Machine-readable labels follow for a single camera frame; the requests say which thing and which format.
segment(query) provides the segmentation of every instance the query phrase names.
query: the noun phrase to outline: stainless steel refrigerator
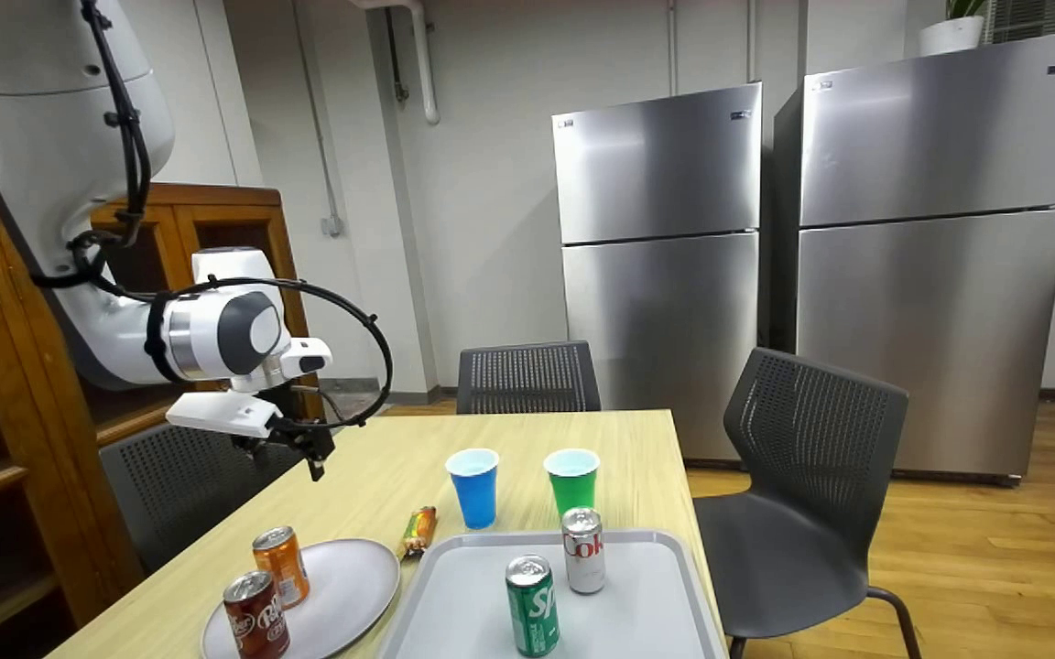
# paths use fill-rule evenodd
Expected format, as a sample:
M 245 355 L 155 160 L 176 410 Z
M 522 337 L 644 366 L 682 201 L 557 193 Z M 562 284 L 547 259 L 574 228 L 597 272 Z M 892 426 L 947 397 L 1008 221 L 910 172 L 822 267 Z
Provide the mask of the stainless steel refrigerator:
M 723 410 L 755 345 L 762 87 L 557 113 L 554 148 L 601 403 L 673 410 L 684 456 L 737 456 Z
M 898 469 L 1029 469 L 1055 300 L 1055 38 L 814 73 L 777 113 L 777 347 L 910 387 Z

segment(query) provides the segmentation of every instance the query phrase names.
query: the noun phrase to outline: white tray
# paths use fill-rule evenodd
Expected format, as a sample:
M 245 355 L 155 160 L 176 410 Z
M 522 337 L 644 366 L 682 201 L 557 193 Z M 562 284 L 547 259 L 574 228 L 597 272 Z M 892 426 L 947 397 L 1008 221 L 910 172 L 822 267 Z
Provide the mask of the white tray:
M 427 554 L 386 638 L 386 659 L 500 659 L 518 654 L 507 604 L 507 563 L 554 563 L 562 646 L 549 659 L 679 654 L 720 659 L 723 638 L 682 544 L 660 530 L 608 530 L 608 586 L 580 595 L 565 577 L 562 536 L 461 536 Z
M 295 638 L 286 654 L 314 659 L 348 648 L 359 632 L 368 632 L 381 611 L 392 604 L 405 576 L 392 554 L 368 537 L 336 537 L 304 544 L 304 567 L 313 594 L 304 604 L 286 606 L 286 631 Z M 229 606 L 207 621 L 203 632 L 207 659 L 240 659 Z

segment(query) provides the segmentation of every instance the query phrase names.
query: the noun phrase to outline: green cup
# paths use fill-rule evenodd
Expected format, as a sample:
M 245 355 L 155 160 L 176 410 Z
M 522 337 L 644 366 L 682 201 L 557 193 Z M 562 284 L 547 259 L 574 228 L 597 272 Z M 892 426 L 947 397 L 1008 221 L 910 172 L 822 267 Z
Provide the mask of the green cup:
M 554 449 L 541 469 L 549 473 L 557 511 L 597 509 L 601 456 L 584 447 Z

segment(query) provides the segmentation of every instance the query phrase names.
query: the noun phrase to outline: wooden floor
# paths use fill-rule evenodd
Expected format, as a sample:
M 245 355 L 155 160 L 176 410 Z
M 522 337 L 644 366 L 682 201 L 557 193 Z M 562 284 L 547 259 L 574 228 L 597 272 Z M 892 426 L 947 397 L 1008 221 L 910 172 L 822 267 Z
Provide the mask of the wooden floor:
M 455 403 L 389 412 L 455 412 Z M 695 497 L 745 491 L 748 476 L 689 469 Z M 910 600 L 927 659 L 1055 659 L 1055 403 L 1040 403 L 1029 481 L 895 481 L 872 544 L 872 583 Z M 751 659 L 905 654 L 881 600 L 786 642 L 751 642 Z

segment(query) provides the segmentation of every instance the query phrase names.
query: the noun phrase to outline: green soda can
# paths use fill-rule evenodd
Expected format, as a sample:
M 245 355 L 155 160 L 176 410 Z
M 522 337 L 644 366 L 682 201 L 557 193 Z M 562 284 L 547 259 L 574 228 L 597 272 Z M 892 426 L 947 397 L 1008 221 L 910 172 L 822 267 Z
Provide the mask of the green soda can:
M 518 558 L 507 563 L 507 600 L 514 606 L 518 650 L 549 654 L 562 642 L 549 560 Z

